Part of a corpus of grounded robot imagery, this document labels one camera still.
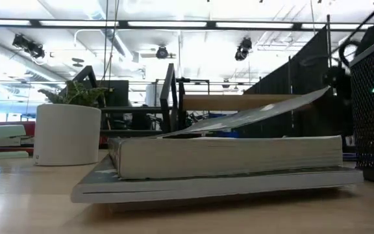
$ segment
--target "ceiling light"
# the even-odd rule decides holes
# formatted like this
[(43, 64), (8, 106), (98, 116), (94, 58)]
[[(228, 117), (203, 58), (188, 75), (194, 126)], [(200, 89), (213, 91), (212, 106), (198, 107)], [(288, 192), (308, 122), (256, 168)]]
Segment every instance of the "ceiling light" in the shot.
[(115, 21), (101, 21), (101, 20), (42, 20), (43, 26), (61, 26), (61, 27), (108, 27), (115, 26)]
[[(325, 23), (304, 23), (302, 28), (303, 29), (322, 29), (325, 26)], [(347, 30), (355, 30), (359, 24), (355, 23), (331, 23), (330, 24), (330, 29), (347, 29)], [(373, 26), (372, 23), (367, 23), (365, 25), (362, 25), (360, 29), (366, 30)]]
[(31, 23), (25, 19), (0, 19), (0, 25), (31, 25)]
[(53, 85), (60, 85), (60, 84), (64, 84), (64, 81), (27, 81), (27, 84), (53, 84)]
[(240, 23), (240, 22), (218, 22), (216, 27), (223, 28), (260, 28), (260, 29), (291, 29), (292, 23)]
[(132, 27), (206, 27), (206, 22), (200, 21), (130, 21)]
[(0, 81), (0, 84), (21, 84), (21, 81)]
[(303, 23), (301, 26), (302, 29), (322, 29), (325, 26), (325, 23)]

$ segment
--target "desk surface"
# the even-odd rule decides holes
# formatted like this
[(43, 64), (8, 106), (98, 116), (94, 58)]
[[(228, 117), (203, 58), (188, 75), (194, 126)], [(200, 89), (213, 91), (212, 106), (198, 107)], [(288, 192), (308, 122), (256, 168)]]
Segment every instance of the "desk surface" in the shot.
[(374, 183), (159, 211), (74, 204), (94, 165), (42, 167), (0, 159), (0, 233), (374, 233)]

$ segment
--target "book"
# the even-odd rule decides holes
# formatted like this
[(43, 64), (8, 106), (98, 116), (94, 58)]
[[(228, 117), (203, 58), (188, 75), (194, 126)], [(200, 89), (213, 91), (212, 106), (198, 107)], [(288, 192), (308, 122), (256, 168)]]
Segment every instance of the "book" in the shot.
[(111, 139), (110, 154), (122, 179), (225, 176), (343, 163), (340, 136)]
[(211, 198), (282, 190), (340, 187), (363, 182), (360, 170), (339, 166), (221, 176), (130, 179), (106, 156), (71, 193), (74, 203), (128, 203)]

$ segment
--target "stage light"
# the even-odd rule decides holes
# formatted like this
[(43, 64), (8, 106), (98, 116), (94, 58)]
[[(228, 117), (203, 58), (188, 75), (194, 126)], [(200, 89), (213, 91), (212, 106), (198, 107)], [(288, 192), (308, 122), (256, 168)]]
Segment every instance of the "stage light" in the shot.
[(246, 59), (249, 51), (252, 49), (252, 41), (250, 38), (244, 38), (240, 45), (238, 46), (238, 50), (234, 55), (236, 61), (243, 61)]
[(36, 44), (20, 34), (16, 34), (12, 45), (19, 49), (23, 49), (24, 52), (28, 53), (32, 58), (44, 58), (45, 56), (43, 45)]
[(168, 57), (168, 51), (167, 51), (167, 48), (165, 46), (160, 46), (158, 48), (158, 50), (156, 51), (156, 54), (155, 56), (158, 58), (158, 59), (165, 59)]

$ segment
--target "ceiling beam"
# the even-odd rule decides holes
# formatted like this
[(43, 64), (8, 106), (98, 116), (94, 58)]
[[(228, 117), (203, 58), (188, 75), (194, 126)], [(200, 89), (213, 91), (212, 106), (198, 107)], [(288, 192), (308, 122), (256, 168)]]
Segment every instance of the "ceiling beam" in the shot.
[[(169, 20), (118, 20), (117, 29), (167, 29), (167, 30), (224, 30), (224, 31), (300, 31), (312, 32), (323, 28), (325, 22), (292, 21), (169, 21)], [(359, 32), (365, 32), (373, 24), (364, 25)], [(330, 24), (332, 32), (353, 32), (359, 23)], [(76, 19), (6, 19), (0, 18), (0, 27), (30, 29), (113, 29), (115, 21)]]

